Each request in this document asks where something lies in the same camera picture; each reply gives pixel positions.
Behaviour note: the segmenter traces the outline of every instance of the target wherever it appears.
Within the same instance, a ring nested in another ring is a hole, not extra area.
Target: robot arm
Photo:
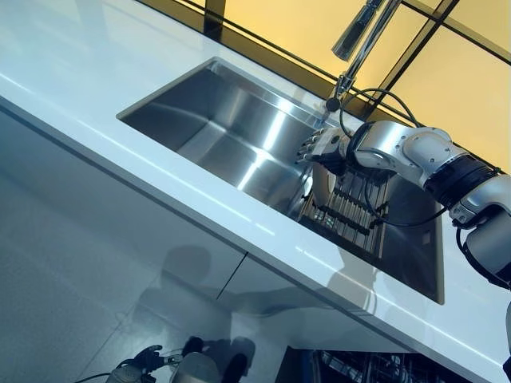
[[[511,176],[453,144],[447,132],[391,121],[364,124],[353,136],[329,128],[304,143],[301,160],[338,175],[346,163],[392,171],[418,185],[449,209],[454,226],[475,228],[462,248],[470,264],[491,283],[511,286]]]

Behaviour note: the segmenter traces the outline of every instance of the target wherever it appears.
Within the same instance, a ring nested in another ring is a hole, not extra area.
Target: faucet spout
[[[362,37],[363,31],[369,25],[370,19],[374,16],[374,13],[378,9],[381,2],[382,0],[367,1],[366,5],[360,10],[360,12],[358,12],[354,21],[348,26],[347,30],[343,33],[341,38],[334,45],[334,48],[332,48],[336,56],[338,56],[339,58],[347,57],[348,51],[349,50],[351,50],[351,52],[353,51],[358,41]],[[374,24],[373,29],[369,32],[369,35],[367,36],[366,40],[360,46],[360,49],[358,50],[353,61],[350,63],[350,66],[345,72],[343,72],[339,76],[339,79],[337,80],[337,85],[335,86],[334,95],[330,100],[339,99],[345,92],[347,92],[351,88],[351,86],[356,80],[358,70],[362,66],[363,62],[366,60],[367,56],[369,55],[369,52],[373,49],[373,46],[376,43],[376,41],[382,35],[383,30],[386,28],[392,16],[394,16],[394,13],[400,3],[401,0],[387,0],[385,8],[383,8],[382,13],[379,15],[378,20]],[[335,110],[338,109],[339,103],[330,102],[330,105],[334,105],[335,107],[337,107],[336,109],[331,110],[328,107],[327,102],[328,110],[334,112]]]

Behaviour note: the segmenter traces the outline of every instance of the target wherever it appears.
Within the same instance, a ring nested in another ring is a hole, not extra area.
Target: metal grid rack
[[[365,203],[369,188],[370,204],[379,215],[388,213],[390,179],[369,178],[349,169],[331,193],[328,204],[316,206],[311,193],[299,213],[298,222],[336,245],[363,258],[381,258],[385,226],[371,214]]]
[[[449,383],[464,378],[416,353],[355,353],[315,351],[321,364],[346,383]],[[315,383],[324,381],[321,377]]]

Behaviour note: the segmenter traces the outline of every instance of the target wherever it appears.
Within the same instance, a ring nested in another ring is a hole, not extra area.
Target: yellow glass panel
[[[511,66],[441,27],[392,91],[422,123],[511,171]]]
[[[468,26],[500,47],[511,50],[511,2],[509,0],[462,0],[451,18]]]
[[[225,18],[338,76],[348,63],[338,59],[331,47],[365,2],[230,0],[226,2]],[[422,15],[400,6],[358,72],[355,86],[379,85],[425,22]]]
[[[438,4],[440,4],[440,0],[420,0],[422,4],[426,4],[429,8],[435,9]]]

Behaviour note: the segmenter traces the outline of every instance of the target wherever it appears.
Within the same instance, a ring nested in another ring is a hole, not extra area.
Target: metal surface
[[[332,47],[332,52],[341,60],[348,61],[364,35],[382,0],[367,0],[350,25]]]
[[[422,188],[443,164],[463,154],[441,129],[379,121],[362,138],[355,157],[362,166],[395,171]]]
[[[474,258],[491,274],[511,264],[511,215],[501,211],[470,232],[466,243]]]
[[[490,205],[500,206],[511,215],[510,175],[499,174],[478,185],[450,209],[449,216],[461,223],[469,222]]]
[[[358,70],[366,60],[369,52],[373,49],[374,44],[381,36],[386,25],[389,23],[392,16],[394,16],[401,0],[388,0],[385,8],[383,8],[382,14],[378,17],[376,24],[373,29],[369,32],[366,40],[362,43],[362,46],[357,52],[357,55],[351,62],[350,66],[339,78],[336,85],[336,96],[338,97],[344,92],[347,92],[355,82]]]
[[[311,181],[297,148],[318,116],[212,60],[119,115],[222,180],[292,215]]]
[[[311,188],[311,165],[295,164],[295,158],[323,116],[220,59],[207,61],[118,117],[292,219],[313,208],[311,198],[302,198]],[[397,185],[408,184],[400,180]],[[374,227],[374,217],[360,202],[363,186],[363,179],[347,176],[330,196],[327,211],[310,210],[309,220],[320,226],[306,226],[440,302],[440,228],[435,222],[416,231]],[[417,221],[416,215],[424,218],[435,212],[436,204],[425,192],[409,191],[406,185],[401,189],[408,194],[395,192],[394,197],[390,186],[374,185],[371,202],[386,214],[385,202],[395,199],[390,215],[401,221]]]
[[[363,198],[366,182],[365,175],[348,170],[338,177],[326,206],[315,206],[310,197],[299,222],[426,297],[443,302],[440,220],[420,227],[379,222]],[[428,193],[399,176],[369,183],[371,205],[391,222],[417,222],[439,209]]]

